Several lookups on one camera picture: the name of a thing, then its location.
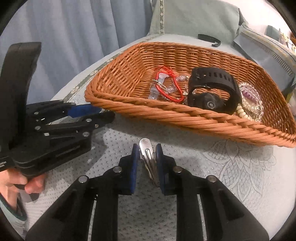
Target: table surface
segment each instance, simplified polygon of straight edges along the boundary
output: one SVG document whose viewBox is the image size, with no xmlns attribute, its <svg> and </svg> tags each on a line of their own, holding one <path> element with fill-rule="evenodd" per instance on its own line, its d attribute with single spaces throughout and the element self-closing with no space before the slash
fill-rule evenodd
<svg viewBox="0 0 296 241">
<path fill-rule="evenodd" d="M 211 43 L 186 36 L 147 36 L 104 57 L 78 74 L 53 99 L 84 104 L 84 91 L 92 77 L 117 54 L 138 42 L 177 42 L 211 47 Z M 241 56 L 230 46 L 218 50 Z M 49 172 L 45 191 L 26 203 L 31 227 L 53 202 L 80 176 L 102 175 L 130 155 L 134 143 L 147 137 L 161 143 L 165 155 L 200 177 L 217 176 L 248 208 L 273 237 L 290 215 L 296 196 L 295 149 L 257 147 L 214 137 L 200 136 L 160 123 L 116 114 L 112 124 L 93 134 L 91 151 Z M 142 162 L 132 196 L 120 196 L 119 240 L 173 240 L 176 236 L 176 197 L 163 196 L 155 188 Z"/>
</svg>

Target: black watch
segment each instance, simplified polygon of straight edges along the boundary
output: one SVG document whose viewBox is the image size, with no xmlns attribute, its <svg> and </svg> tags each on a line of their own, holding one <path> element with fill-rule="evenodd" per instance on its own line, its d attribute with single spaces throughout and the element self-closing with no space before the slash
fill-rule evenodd
<svg viewBox="0 0 296 241">
<path fill-rule="evenodd" d="M 224 90 L 230 97 L 224 100 L 214 93 L 194 94 L 193 91 L 197 88 Z M 197 67 L 192 70 L 188 81 L 189 106 L 232 115 L 241 102 L 237 81 L 225 70 L 215 67 Z"/>
</svg>

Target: gray pillow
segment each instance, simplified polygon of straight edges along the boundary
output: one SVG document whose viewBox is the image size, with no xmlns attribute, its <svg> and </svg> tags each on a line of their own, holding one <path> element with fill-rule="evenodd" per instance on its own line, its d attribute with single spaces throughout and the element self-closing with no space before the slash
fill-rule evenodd
<svg viewBox="0 0 296 241">
<path fill-rule="evenodd" d="M 157 0 L 149 34 L 205 34 L 231 44 L 240 22 L 238 7 L 219 0 Z"/>
</svg>

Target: wicker basket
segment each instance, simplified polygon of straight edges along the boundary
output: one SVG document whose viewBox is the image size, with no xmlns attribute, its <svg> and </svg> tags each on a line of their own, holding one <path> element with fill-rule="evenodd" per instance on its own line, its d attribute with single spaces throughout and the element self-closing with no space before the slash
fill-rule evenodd
<svg viewBox="0 0 296 241">
<path fill-rule="evenodd" d="M 262 97 L 262 123 L 164 99 L 148 99 L 155 68 L 162 65 L 178 73 L 191 73 L 192 68 L 198 66 L 213 66 L 223 68 L 239 82 L 249 82 Z M 171 81 L 166 79 L 164 85 L 171 85 Z M 223 98 L 227 96 L 219 90 L 214 92 Z M 93 78 L 86 88 L 85 99 L 108 110 L 177 125 L 201 134 L 255 145 L 296 146 L 295 120 L 270 76 L 247 59 L 213 49 L 160 42 L 134 45 Z"/>
</svg>

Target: keychain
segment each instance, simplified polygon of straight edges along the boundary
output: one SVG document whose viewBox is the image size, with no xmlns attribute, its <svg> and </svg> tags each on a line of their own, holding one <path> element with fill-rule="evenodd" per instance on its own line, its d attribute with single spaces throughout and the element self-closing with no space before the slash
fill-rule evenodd
<svg viewBox="0 0 296 241">
<path fill-rule="evenodd" d="M 167 100 L 169 100 L 169 101 L 172 101 L 172 102 L 174 102 L 174 103 L 182 103 L 183 100 L 184 100 L 184 94 L 183 94 L 183 91 L 181 90 L 180 86 L 179 86 L 178 83 L 177 83 L 177 80 L 176 80 L 177 75 L 174 74 L 174 72 L 173 72 L 173 70 L 172 70 L 171 68 L 168 68 L 168 67 L 166 67 L 166 66 L 162 66 L 162 67 L 160 67 L 159 69 L 160 69 L 160 71 L 157 72 L 156 77 L 155 77 L 155 79 L 153 80 L 153 81 L 154 81 L 154 84 L 155 84 L 155 87 L 156 87 L 156 89 L 158 90 L 158 92 L 159 92 L 162 96 L 164 96 Z M 169 75 L 170 77 L 172 77 L 172 79 L 173 79 L 173 83 L 174 83 L 174 85 L 175 85 L 177 91 L 180 93 L 180 98 L 179 98 L 179 99 L 170 96 L 170 95 L 168 94 L 169 91 L 168 91 L 167 87 L 165 87 L 163 84 L 159 83 L 159 81 L 158 81 L 159 74 L 167 74 L 167 75 Z"/>
</svg>

